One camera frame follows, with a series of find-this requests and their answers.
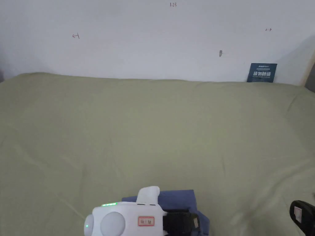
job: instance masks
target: black object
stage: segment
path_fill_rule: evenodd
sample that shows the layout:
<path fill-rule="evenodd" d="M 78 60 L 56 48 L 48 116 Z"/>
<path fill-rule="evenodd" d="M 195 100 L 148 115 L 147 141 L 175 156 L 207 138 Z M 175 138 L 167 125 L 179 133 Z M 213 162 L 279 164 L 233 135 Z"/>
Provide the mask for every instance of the black object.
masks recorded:
<path fill-rule="evenodd" d="M 201 231 L 199 217 L 190 212 L 169 212 L 163 216 L 163 230 L 168 236 L 190 236 L 192 231 Z"/>
<path fill-rule="evenodd" d="M 293 201 L 290 217 L 306 236 L 315 236 L 315 206 L 300 200 Z"/>

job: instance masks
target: bed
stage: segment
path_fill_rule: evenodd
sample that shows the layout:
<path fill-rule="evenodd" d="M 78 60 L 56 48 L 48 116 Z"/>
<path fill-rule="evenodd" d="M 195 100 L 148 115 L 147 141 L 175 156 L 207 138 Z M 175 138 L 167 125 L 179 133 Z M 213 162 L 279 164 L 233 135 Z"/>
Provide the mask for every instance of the bed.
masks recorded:
<path fill-rule="evenodd" d="M 210 235 L 302 235 L 315 94 L 276 83 L 21 74 L 0 84 L 0 235 L 83 235 L 142 187 L 194 189 Z"/>

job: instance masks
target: blue sign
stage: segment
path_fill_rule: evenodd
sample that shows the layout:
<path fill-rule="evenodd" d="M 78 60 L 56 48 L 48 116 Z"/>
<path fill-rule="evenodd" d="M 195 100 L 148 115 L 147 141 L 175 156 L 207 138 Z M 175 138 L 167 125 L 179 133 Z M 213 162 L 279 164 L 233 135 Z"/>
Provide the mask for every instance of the blue sign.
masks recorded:
<path fill-rule="evenodd" d="M 250 65 L 247 82 L 269 82 L 275 77 L 277 64 L 252 63 Z"/>

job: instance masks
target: arrow drawing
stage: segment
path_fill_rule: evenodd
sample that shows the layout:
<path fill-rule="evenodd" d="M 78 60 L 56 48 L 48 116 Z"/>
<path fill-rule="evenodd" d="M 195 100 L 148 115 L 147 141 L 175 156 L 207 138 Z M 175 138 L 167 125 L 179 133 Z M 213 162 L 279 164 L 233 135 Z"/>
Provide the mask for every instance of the arrow drawing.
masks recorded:
<path fill-rule="evenodd" d="M 80 39 L 80 37 L 79 37 L 79 34 L 78 34 L 78 33 L 77 33 L 77 35 L 74 35 L 74 34 L 72 35 L 72 37 L 74 37 L 74 38 L 75 38 L 76 36 L 78 36 L 78 38 Z"/>

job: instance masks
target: white knob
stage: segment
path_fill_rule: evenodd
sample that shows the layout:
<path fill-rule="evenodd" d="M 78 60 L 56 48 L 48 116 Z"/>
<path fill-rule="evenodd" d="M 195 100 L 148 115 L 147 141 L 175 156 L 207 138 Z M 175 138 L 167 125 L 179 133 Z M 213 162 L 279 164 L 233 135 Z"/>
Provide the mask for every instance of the white knob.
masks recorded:
<path fill-rule="evenodd" d="M 100 223 L 103 236 L 121 236 L 125 230 L 125 218 L 118 212 L 108 213 Z"/>
<path fill-rule="evenodd" d="M 93 215 L 88 215 L 84 222 L 84 236 L 92 236 L 93 224 L 94 224 Z"/>

